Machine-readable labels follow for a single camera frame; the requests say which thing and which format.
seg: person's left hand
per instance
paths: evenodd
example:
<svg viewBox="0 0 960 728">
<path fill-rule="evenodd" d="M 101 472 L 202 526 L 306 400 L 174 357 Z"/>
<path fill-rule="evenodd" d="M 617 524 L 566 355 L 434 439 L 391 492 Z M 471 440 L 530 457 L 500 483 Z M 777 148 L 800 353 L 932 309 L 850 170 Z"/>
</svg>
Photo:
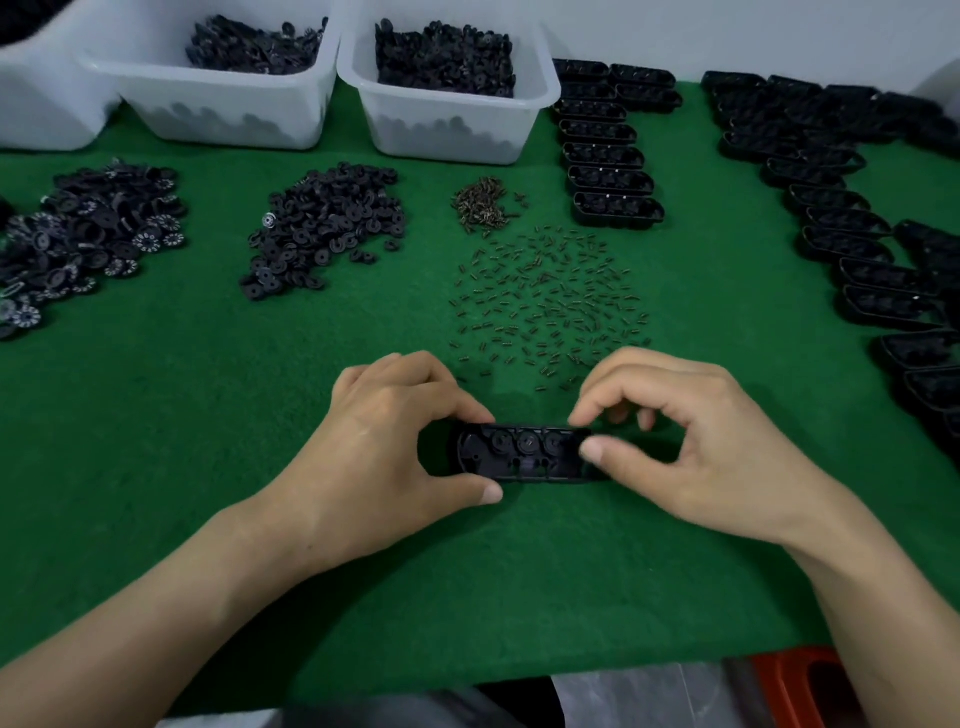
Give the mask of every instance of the person's left hand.
<svg viewBox="0 0 960 728">
<path fill-rule="evenodd" d="M 351 367 L 330 410 L 293 462 L 252 500 L 306 578 L 367 556 L 456 511 L 497 503 L 500 486 L 469 473 L 432 477 L 417 458 L 420 431 L 455 417 L 492 423 L 429 352 Z"/>
</svg>

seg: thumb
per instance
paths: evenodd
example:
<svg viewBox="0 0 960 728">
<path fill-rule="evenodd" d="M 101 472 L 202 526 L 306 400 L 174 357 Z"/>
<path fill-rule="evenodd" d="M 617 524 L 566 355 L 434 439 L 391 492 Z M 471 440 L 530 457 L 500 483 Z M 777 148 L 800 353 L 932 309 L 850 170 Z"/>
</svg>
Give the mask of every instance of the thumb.
<svg viewBox="0 0 960 728">
<path fill-rule="evenodd" d="M 427 484 L 428 506 L 434 521 L 475 505 L 493 505 L 503 499 L 495 480 L 473 473 L 431 477 Z"/>
<path fill-rule="evenodd" d="M 580 446 L 580 456 L 618 483 L 663 506 L 673 487 L 669 465 L 615 437 L 594 435 Z"/>
</svg>

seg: forearm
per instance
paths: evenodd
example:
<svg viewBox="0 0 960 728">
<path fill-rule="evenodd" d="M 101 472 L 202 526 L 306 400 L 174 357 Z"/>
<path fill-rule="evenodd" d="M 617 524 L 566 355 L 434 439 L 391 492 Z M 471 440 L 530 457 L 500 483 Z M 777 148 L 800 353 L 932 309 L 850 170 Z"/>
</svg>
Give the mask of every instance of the forearm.
<svg viewBox="0 0 960 728">
<path fill-rule="evenodd" d="M 0 670 L 0 726 L 150 728 L 204 663 L 296 577 L 250 503 Z"/>
<path fill-rule="evenodd" d="M 960 725 L 960 617 L 844 488 L 787 550 L 874 728 Z"/>
</svg>

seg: person's right hand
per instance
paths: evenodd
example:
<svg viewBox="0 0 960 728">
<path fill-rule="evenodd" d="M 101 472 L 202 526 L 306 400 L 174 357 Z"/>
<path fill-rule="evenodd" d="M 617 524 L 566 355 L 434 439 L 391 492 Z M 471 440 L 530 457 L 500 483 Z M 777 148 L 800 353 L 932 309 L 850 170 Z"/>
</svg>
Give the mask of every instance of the person's right hand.
<svg viewBox="0 0 960 728">
<path fill-rule="evenodd" d="M 722 367 L 621 349 L 587 377 L 569 422 L 587 426 L 605 411 L 623 422 L 633 407 L 644 430 L 658 411 L 686 429 L 675 463 L 599 435 L 583 443 L 581 455 L 684 521 L 788 546 L 843 490 Z"/>
</svg>

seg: white wall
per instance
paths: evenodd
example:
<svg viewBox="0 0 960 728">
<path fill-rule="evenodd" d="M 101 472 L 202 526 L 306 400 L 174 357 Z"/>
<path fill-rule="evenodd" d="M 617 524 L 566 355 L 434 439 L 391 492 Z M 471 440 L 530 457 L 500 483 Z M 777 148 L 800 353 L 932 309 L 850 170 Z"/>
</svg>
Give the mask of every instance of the white wall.
<svg viewBox="0 0 960 728">
<path fill-rule="evenodd" d="M 960 0 L 516 1 L 540 13 L 555 58 L 683 81 L 715 69 L 910 92 L 960 58 Z"/>
</svg>

